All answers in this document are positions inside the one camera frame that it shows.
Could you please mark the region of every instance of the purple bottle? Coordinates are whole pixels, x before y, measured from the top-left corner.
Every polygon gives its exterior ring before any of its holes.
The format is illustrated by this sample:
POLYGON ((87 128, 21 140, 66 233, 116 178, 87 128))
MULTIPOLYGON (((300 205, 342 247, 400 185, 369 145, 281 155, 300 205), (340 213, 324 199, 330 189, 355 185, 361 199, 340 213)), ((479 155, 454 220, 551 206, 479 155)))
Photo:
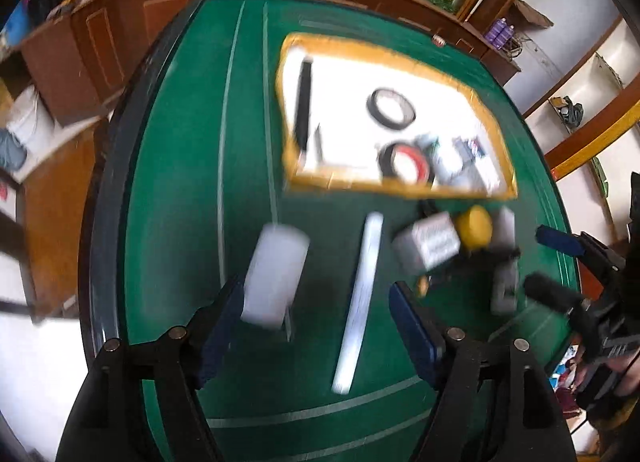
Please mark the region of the purple bottle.
POLYGON ((502 32, 495 38, 494 41, 491 42, 491 45, 494 46, 498 51, 504 47, 504 45, 509 41, 511 36, 513 36, 513 26, 505 27, 502 32))
POLYGON ((489 29, 489 32, 486 33, 484 38, 486 38, 488 42, 494 41, 506 26, 507 19, 501 18, 499 20, 496 20, 494 22, 494 25, 491 26, 491 29, 489 29))

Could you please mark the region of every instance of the blue gripper pad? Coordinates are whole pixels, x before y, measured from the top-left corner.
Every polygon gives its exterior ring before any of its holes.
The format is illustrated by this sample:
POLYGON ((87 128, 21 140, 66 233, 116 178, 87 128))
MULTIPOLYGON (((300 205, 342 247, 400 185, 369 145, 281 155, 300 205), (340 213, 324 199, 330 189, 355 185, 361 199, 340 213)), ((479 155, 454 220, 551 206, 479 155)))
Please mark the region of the blue gripper pad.
POLYGON ((416 374, 432 388, 439 389, 443 384, 441 364, 446 344, 430 312, 415 301, 404 282, 396 282, 389 289, 389 311, 416 374))
POLYGON ((540 226, 536 230, 536 240, 540 245, 560 251, 570 257, 580 257, 584 247, 575 236, 563 233, 549 226, 540 226))
POLYGON ((216 301, 198 309, 189 321, 189 343, 200 357, 192 373, 197 390, 214 378, 222 366, 243 307, 244 278, 233 277, 220 290, 216 301))

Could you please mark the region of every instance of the white shelf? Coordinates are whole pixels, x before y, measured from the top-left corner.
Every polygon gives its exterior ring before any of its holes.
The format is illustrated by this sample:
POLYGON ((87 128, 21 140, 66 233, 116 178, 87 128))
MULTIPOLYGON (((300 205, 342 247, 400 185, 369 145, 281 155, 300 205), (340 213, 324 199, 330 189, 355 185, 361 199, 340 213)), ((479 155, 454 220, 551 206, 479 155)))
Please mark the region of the white shelf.
MULTIPOLYGON (((623 21, 600 49, 552 97, 569 96, 580 103, 580 127, 611 103, 640 74, 640 46, 623 21)), ((570 134, 555 109, 544 103, 527 119, 542 151, 547 153, 570 134)), ((574 232, 585 231, 605 244, 626 237, 631 199, 631 172, 640 171, 640 127, 634 126, 597 155, 609 184, 603 199, 598 179, 584 165, 558 181, 574 232)))
POLYGON ((598 154, 609 182, 607 203, 618 240, 626 238, 631 204, 631 172, 640 170, 640 134, 635 127, 598 154))
POLYGON ((581 166, 557 184, 573 233, 584 231, 604 244, 616 241, 590 165, 581 166))
POLYGON ((615 70, 624 86, 640 73, 640 46, 623 20, 598 53, 615 70))
POLYGON ((580 103, 584 108, 584 118, 580 124, 582 126, 619 93, 620 87, 612 79, 610 71, 601 67, 594 55, 552 97, 569 96, 574 104, 580 103))
POLYGON ((564 123, 550 103, 544 103, 525 119, 542 153, 549 153, 569 137, 564 123))

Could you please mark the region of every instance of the black tape roll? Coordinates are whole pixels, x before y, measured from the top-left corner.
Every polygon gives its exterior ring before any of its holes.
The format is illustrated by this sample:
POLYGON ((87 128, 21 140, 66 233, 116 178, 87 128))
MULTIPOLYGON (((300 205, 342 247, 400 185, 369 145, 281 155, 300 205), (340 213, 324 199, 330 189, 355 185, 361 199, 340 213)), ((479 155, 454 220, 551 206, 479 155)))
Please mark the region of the black tape roll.
POLYGON ((375 89, 373 91, 373 94, 371 94, 371 96, 369 96, 369 99, 367 100, 367 110, 369 110, 369 113, 371 114, 371 117, 373 119, 380 123, 384 128, 388 128, 390 130, 404 130, 415 121, 414 106, 406 97, 404 97, 402 94, 398 94, 398 92, 396 92, 395 90, 391 90, 390 88, 375 89), (380 110, 378 106, 378 99, 381 97, 392 99, 393 101, 398 103, 399 107, 402 110, 401 122, 389 118, 380 110))

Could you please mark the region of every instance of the yellow ball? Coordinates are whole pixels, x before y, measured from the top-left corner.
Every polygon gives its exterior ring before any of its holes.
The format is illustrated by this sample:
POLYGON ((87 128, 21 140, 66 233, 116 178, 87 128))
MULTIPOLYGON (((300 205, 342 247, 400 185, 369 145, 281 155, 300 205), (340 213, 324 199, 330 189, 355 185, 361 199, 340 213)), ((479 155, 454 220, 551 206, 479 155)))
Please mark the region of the yellow ball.
POLYGON ((463 246, 474 251, 489 245, 494 225, 489 212, 476 205, 456 219, 456 230, 463 246))

